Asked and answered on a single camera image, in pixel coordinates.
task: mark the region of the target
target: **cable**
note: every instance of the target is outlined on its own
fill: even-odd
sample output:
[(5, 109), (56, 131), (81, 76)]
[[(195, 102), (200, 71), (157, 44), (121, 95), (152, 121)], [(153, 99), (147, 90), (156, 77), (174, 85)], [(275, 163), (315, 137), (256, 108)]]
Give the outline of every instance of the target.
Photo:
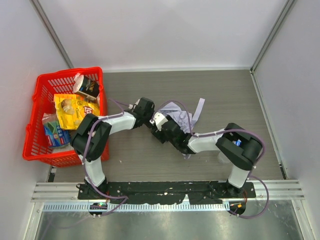
[[(258, 136), (257, 134), (255, 134), (254, 132), (251, 132), (251, 131), (248, 131), (248, 130), (245, 130), (245, 129), (228, 129), (228, 130), (222, 130), (222, 131), (219, 131), (219, 132), (212, 132), (212, 133), (203, 134), (203, 135), (195, 135), (195, 134), (193, 134), (193, 132), (192, 132), (192, 126), (191, 126), (191, 121), (190, 121), (190, 117), (189, 117), (189, 111), (187, 110), (186, 106), (185, 106), (182, 102), (179, 102), (179, 101), (177, 101), (177, 100), (169, 100), (169, 101), (166, 101), (165, 103), (163, 103), (163, 104), (158, 108), (157, 111), (159, 111), (159, 109), (161, 109), (162, 107), (164, 107), (166, 104), (168, 104), (168, 103), (170, 103), (170, 102), (174, 102), (174, 103), (180, 104), (180, 105), (184, 108), (184, 110), (186, 111), (186, 113), (187, 113), (186, 116), (187, 116), (187, 118), (188, 118), (189, 130), (190, 130), (190, 134), (191, 134), (192, 136), (197, 137), (197, 138), (205, 138), (205, 137), (216, 136), (216, 135), (226, 134), (226, 133), (235, 133), (235, 132), (236, 132), (236, 133), (246, 133), (246, 134), (249, 134), (249, 135), (255, 137), (256, 139), (258, 139), (258, 141), (261, 143), (261, 146), (262, 146), (262, 152), (261, 152), (261, 154), (257, 157), (255, 164), (257, 164), (258, 161), (259, 161), (259, 160), (264, 156), (264, 154), (266, 153), (266, 143), (265, 143), (265, 141), (264, 141), (260, 136)], [(263, 208), (263, 210), (262, 210), (260, 213), (258, 213), (258, 214), (256, 214), (256, 215), (253, 215), (253, 216), (237, 215), (236, 212), (230, 211), (231, 214), (236, 215), (236, 216), (238, 216), (239, 218), (242, 218), (242, 219), (253, 219), (253, 218), (256, 218), (256, 217), (261, 216), (261, 215), (267, 210), (268, 205), (269, 205), (269, 191), (268, 191), (267, 185), (266, 185), (260, 178), (251, 175), (252, 171), (253, 171), (253, 169), (249, 172), (248, 178), (249, 178), (249, 177), (250, 177), (250, 178), (254, 178), (254, 179), (258, 180), (258, 181), (264, 186), (264, 188), (265, 188), (265, 190), (266, 190), (266, 203), (265, 203), (265, 207)]]
[(186, 116), (187, 116), (187, 118), (188, 118), (188, 124), (189, 124), (190, 134), (191, 134), (192, 136), (194, 136), (194, 137), (197, 137), (197, 136), (192, 132), (192, 127), (191, 127), (191, 120), (190, 120), (190, 116), (189, 116), (189, 111), (187, 110), (187, 107), (186, 107), (182, 102), (180, 102), (180, 101), (177, 101), (177, 100), (168, 100), (168, 101), (166, 101), (165, 103), (161, 104), (160, 107), (158, 108), (158, 110), (157, 110), (157, 111), (154, 111), (151, 119), (154, 119), (154, 116), (155, 116), (156, 112), (158, 112), (162, 107), (164, 107), (165, 105), (167, 105), (168, 103), (171, 103), (171, 102), (180, 104), (180, 105), (184, 108), (184, 110), (185, 110), (186, 113), (187, 113)]
[(114, 100), (114, 101), (117, 102), (117, 103), (120, 104), (120, 105), (126, 106), (127, 108), (130, 106), (129, 104), (123, 103), (123, 102), (118, 101), (118, 100)]
[(248, 194), (247, 194), (247, 191), (244, 190), (244, 193), (243, 193), (244, 197), (245, 197), (245, 201), (244, 201), (244, 204), (246, 204), (248, 202)]
[(258, 178), (256, 176), (251, 175), (250, 178), (258, 180), (264, 186), (265, 191), (266, 191), (266, 202), (265, 202), (265, 206), (264, 206), (263, 210), (261, 212), (259, 212), (258, 214), (253, 215), (253, 216), (238, 215), (238, 214), (236, 214), (237, 210), (235, 210), (235, 211), (231, 211), (230, 210), (229, 211), (232, 215), (235, 215), (235, 216), (237, 216), (237, 217), (239, 217), (241, 219), (254, 219), (254, 218), (260, 217), (262, 214), (265, 213), (265, 211), (268, 209), (268, 206), (269, 206), (269, 198), (270, 198), (270, 196), (269, 196), (269, 191), (268, 191), (267, 185), (260, 178)]
[[(98, 188), (94, 185), (94, 183), (92, 182), (92, 180), (90, 179), (89, 175), (88, 175), (88, 172), (86, 170), (86, 162), (85, 162), (85, 159), (86, 159), (86, 156), (87, 156), (87, 153), (88, 153), (88, 149), (89, 149), (89, 145), (90, 145), (90, 141), (91, 141), (91, 138), (92, 138), (92, 134), (95, 130), (95, 127), (97, 126), (98, 123), (102, 122), (103, 120), (108, 120), (108, 119), (114, 119), (114, 118), (118, 118), (118, 117), (121, 117), (124, 115), (124, 109), (120, 106), (120, 103), (113, 100), (112, 98), (109, 98), (110, 101), (114, 102), (120, 109), (121, 109), (121, 113), (119, 114), (116, 114), (116, 115), (112, 115), (112, 116), (106, 116), (106, 117), (102, 117), (102, 118), (99, 118), (91, 127), (90, 129), (90, 132), (89, 132), (89, 136), (88, 136), (88, 140), (86, 142), (86, 145), (85, 145), (85, 149), (84, 149), (84, 153), (83, 153), (83, 157), (82, 157), (82, 168), (84, 170), (84, 174), (86, 176), (86, 178), (88, 179), (89, 183), (91, 184), (91, 186), (93, 187), (93, 189), (98, 193), (100, 194), (101, 196), (103, 197), (106, 197), (108, 199), (114, 199), (114, 200), (118, 200), (118, 199), (123, 199), (122, 202), (120, 202), (114, 209), (110, 210), (110, 211), (107, 211), (107, 212), (104, 212), (102, 213), (100, 216), (107, 216), (111, 213), (113, 213), (115, 210), (117, 210), (121, 205), (123, 205), (127, 200), (128, 200), (128, 197), (127, 196), (110, 196), (110, 195), (107, 195), (101, 191), (98, 190)], [(54, 226), (56, 229), (62, 229), (62, 230), (65, 230), (65, 229), (70, 229), (70, 228), (73, 228), (74, 226), (80, 224), (81, 222), (87, 220), (88, 218), (90, 218), (91, 216), (87, 216), (87, 217), (84, 217), (82, 218), (81, 220), (75, 222), (74, 224), (70, 225), (70, 226), (54, 226), (52, 225), (52, 221), (53, 221), (53, 217), (51, 218), (51, 220), (49, 221), (49, 223), (47, 224), (45, 230), (44, 230), (44, 233), (42, 234), (42, 237), (41, 237), (41, 240), (44, 239), (44, 237), (46, 236), (47, 234), (47, 231), (49, 229), (49, 226), (52, 225)]]
[(158, 108), (158, 110), (154, 111), (154, 113), (152, 115), (152, 119), (154, 118), (156, 112), (158, 112), (162, 107), (164, 107), (165, 105), (167, 105), (170, 102), (180, 104), (184, 108), (184, 110), (186, 111), (186, 113), (187, 113), (186, 116), (188, 118), (188, 126), (189, 126), (189, 130), (190, 130), (190, 134), (192, 136), (194, 136), (196, 138), (205, 138), (205, 137), (211, 137), (211, 136), (216, 136), (216, 135), (226, 134), (226, 133), (235, 133), (235, 132), (237, 132), (237, 133), (246, 133), (246, 134), (249, 134), (249, 135), (255, 137), (256, 139), (258, 139), (259, 142), (262, 145), (262, 152), (257, 157), (256, 162), (258, 162), (263, 157), (263, 155), (265, 154), (265, 152), (266, 152), (266, 143), (265, 143), (265, 141), (260, 136), (255, 134), (254, 132), (251, 132), (251, 131), (248, 131), (248, 130), (245, 130), (245, 129), (229, 129), (229, 130), (223, 130), (223, 131), (219, 131), (219, 132), (212, 132), (212, 133), (203, 134), (203, 135), (195, 135), (192, 132), (191, 120), (190, 120), (189, 111), (188, 111), (187, 107), (182, 102), (177, 101), (177, 100), (168, 100), (168, 101), (164, 102), (163, 104), (161, 104), (160, 107)]

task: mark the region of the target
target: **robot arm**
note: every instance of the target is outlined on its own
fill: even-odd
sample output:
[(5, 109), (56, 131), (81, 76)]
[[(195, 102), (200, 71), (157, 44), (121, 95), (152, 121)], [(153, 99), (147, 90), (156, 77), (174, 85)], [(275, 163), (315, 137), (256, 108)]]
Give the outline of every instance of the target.
[(262, 144), (255, 137), (237, 132), (243, 128), (235, 123), (229, 123), (226, 128), (216, 132), (192, 135), (183, 132), (170, 116), (164, 116), (159, 112), (156, 112), (150, 122), (156, 126), (157, 135), (154, 135), (161, 142), (170, 142), (183, 154), (221, 151), (233, 163), (227, 181), (228, 191), (234, 196), (242, 193), (242, 187), (262, 149)]
[(101, 155), (105, 149), (109, 136), (123, 130), (141, 127), (143, 124), (148, 125), (149, 120), (154, 113), (154, 108), (154, 103), (143, 97), (140, 98), (131, 109), (126, 110), (123, 114), (110, 116), (87, 114), (85, 116), (75, 135), (72, 137), (70, 144), (82, 160), (89, 132), (93, 124), (99, 119), (103, 119), (94, 129), (94, 134), (92, 134), (88, 152), (84, 160), (84, 167), (87, 175), (99, 190), (104, 191), (104, 188), (106, 188), (107, 185), (107, 179), (102, 170)]

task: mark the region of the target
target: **metal frame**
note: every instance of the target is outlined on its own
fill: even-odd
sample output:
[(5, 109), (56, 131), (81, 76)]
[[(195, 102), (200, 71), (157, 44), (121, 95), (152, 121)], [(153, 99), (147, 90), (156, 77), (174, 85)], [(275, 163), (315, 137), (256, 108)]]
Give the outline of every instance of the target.
[(31, 4), (33, 5), (36, 13), (38, 14), (40, 20), (42, 21), (45, 29), (47, 30), (48, 34), (50, 35), (52, 41), (54, 42), (56, 48), (58, 49), (59, 53), (61, 54), (61, 57), (67, 64), (67, 66), (70, 69), (74, 68), (74, 65), (72, 64), (67, 51), (65, 50), (64, 46), (62, 45), (54, 27), (51, 25), (51, 22), (49, 21), (49, 18), (47, 17), (44, 9), (42, 8), (39, 0), (30, 0)]
[[(266, 191), (259, 181), (249, 181), (254, 184), (257, 198), (249, 198), (249, 200), (265, 200)], [(303, 200), (305, 199), (298, 180), (266, 180), (264, 181), (269, 190), (270, 200)], [(47, 202), (88, 202), (88, 200), (78, 200), (78, 191), (73, 182), (38, 182), (35, 186), (31, 202), (47, 203)], [(224, 199), (225, 201), (240, 201), (237, 199)]]
[(264, 99), (263, 99), (263, 96), (262, 96), (262, 93), (261, 93), (260, 86), (259, 86), (259, 84), (257, 82), (256, 74), (254, 72), (252, 72), (252, 71), (250, 71), (250, 74), (251, 74), (253, 86), (254, 86), (255, 91), (256, 91), (256, 95), (257, 95), (259, 103), (260, 103), (262, 114), (263, 114), (264, 119), (265, 119), (266, 127), (268, 129), (268, 132), (269, 132), (269, 135), (270, 135), (270, 138), (271, 138), (271, 142), (272, 142), (272, 145), (273, 145), (275, 156), (276, 156), (276, 158), (278, 160), (278, 163), (279, 163), (279, 166), (280, 166), (280, 169), (281, 169), (281, 172), (282, 172), (282, 176), (283, 176), (284, 179), (287, 179), (288, 178), (288, 175), (287, 175), (287, 172), (286, 172), (287, 168), (286, 168), (286, 165), (283, 163), (283, 160), (282, 160), (280, 152), (279, 152), (279, 147), (278, 147), (278, 144), (277, 144), (277, 141), (276, 141), (276, 138), (275, 138), (275, 134), (274, 134), (272, 125), (271, 125), (269, 117), (268, 117), (269, 114), (268, 114), (268, 111), (267, 111), (266, 106), (264, 104)]
[(307, 216), (308, 211), (305, 209), (305, 204), (305, 200), (292, 200), (294, 212), (296, 218), (298, 219), (303, 238), (306, 240), (316, 239), (315, 233), (312, 230), (309, 218)]
[[(248, 201), (265, 201), (266, 190), (259, 181), (249, 181), (254, 184), (256, 198), (249, 198)], [(264, 181), (269, 191), (270, 200), (292, 200), (296, 210), (297, 218), (303, 236), (311, 236), (309, 221), (306, 217), (305, 208), (301, 207), (302, 201), (305, 200), (299, 181), (297, 180), (266, 180)], [(77, 198), (79, 189), (76, 185), (78, 182), (38, 182), (35, 186), (31, 202), (33, 211), (31, 213), (28, 228), (25, 234), (25, 240), (34, 240), (40, 223), (42, 212), (86, 212), (92, 202), (99, 200), (79, 200)], [(162, 211), (225, 211), (229, 209), (229, 201), (223, 199), (222, 204), (192, 205), (189, 204), (188, 196), (185, 197), (181, 204), (173, 205), (131, 205), (125, 204), (119, 209), (120, 212), (162, 212)], [(243, 198), (232, 199), (232, 201), (241, 201)]]
[(266, 51), (268, 50), (270, 44), (272, 43), (272, 41), (275, 39), (275, 36), (277, 35), (277, 33), (279, 32), (281, 26), (283, 25), (283, 23), (285, 22), (288, 14), (290, 13), (291, 9), (293, 8), (293, 6), (295, 5), (297, 0), (287, 0), (286, 3), (284, 4), (280, 15), (278, 16), (278, 18), (276, 19), (268, 37), (266, 38), (258, 56), (256, 57), (252, 67), (251, 67), (251, 71), (254, 73), (259, 65), (259, 63), (261, 62), (262, 58), (264, 57)]

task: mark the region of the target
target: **food package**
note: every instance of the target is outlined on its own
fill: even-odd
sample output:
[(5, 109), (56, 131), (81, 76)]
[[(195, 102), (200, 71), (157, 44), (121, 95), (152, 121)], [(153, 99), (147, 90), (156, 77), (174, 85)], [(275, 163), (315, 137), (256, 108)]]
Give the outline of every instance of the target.
[(60, 126), (65, 130), (76, 130), (85, 115), (100, 115), (99, 105), (84, 101), (76, 94), (55, 94), (53, 97)]
[(74, 76), (74, 81), (73, 92), (75, 94), (79, 94), (91, 101), (97, 100), (97, 96), (99, 95), (99, 84), (96, 81), (91, 80), (80, 73), (77, 73)]
[(61, 129), (56, 114), (43, 114), (42, 124), (49, 148), (62, 148), (70, 143), (70, 135)]
[(53, 154), (57, 154), (57, 153), (63, 153), (63, 152), (68, 152), (68, 151), (74, 151), (75, 149), (69, 144), (64, 145), (63, 147), (55, 147), (52, 151)]

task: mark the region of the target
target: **white wall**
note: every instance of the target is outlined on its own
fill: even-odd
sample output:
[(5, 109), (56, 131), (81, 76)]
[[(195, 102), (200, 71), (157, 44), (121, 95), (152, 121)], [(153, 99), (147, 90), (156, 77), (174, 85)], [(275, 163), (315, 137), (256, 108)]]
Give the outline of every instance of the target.
[(286, 0), (40, 0), (76, 67), (250, 68)]
[(320, 1), (298, 0), (256, 72), (280, 155), (289, 176), (299, 179), (316, 227), (320, 223), (316, 210), (320, 198), (319, 13)]
[(66, 69), (28, 0), (0, 1), (0, 233), (21, 240), (37, 181), (49, 165), (22, 159), (37, 76)]

